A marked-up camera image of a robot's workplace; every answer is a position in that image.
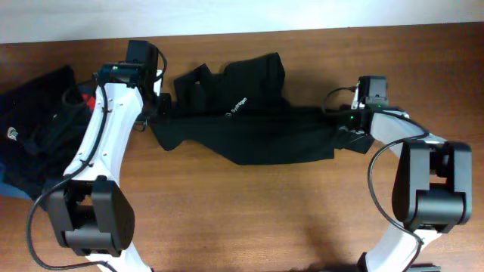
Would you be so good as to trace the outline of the black polo shirt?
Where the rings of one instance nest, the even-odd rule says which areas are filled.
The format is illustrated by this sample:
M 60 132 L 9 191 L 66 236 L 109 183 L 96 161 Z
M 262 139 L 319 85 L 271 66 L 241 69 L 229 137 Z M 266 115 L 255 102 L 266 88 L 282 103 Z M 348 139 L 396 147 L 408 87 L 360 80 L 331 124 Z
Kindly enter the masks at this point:
M 172 151 L 195 141 L 238 165 L 279 165 L 333 159 L 336 150 L 365 154 L 368 132 L 326 116 L 319 107 L 295 107 L 283 96 L 279 53 L 231 62 L 220 73 L 202 64 L 173 82 L 150 128 Z

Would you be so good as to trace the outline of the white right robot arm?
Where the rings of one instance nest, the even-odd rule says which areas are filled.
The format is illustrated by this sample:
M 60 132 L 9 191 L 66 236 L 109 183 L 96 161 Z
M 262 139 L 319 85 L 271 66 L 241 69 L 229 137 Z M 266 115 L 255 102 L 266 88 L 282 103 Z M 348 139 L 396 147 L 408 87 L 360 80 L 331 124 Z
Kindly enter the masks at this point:
M 351 89 L 350 108 L 335 114 L 350 128 L 382 143 L 369 163 L 367 183 L 372 201 L 389 222 L 379 242 L 361 255 L 355 270 L 440 271 L 440 266 L 416 260 L 431 242 L 470 220 L 472 149 L 435 136 L 406 111 L 391 107 L 384 76 L 361 76 Z M 391 214 L 380 204 L 373 181 L 376 161 L 387 150 L 399 159 Z

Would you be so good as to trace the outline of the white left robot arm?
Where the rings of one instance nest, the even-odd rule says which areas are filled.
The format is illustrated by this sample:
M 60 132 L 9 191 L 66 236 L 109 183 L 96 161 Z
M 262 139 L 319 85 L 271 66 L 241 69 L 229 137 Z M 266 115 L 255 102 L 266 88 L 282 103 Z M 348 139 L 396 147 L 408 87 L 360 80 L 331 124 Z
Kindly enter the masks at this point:
M 102 271 L 149 271 L 133 243 L 135 212 L 119 185 L 131 130 L 145 104 L 157 106 L 166 58 L 148 41 L 131 40 L 126 59 L 106 63 L 93 75 L 95 107 L 64 179 L 44 192 L 60 246 L 87 260 L 59 270 L 96 266 Z

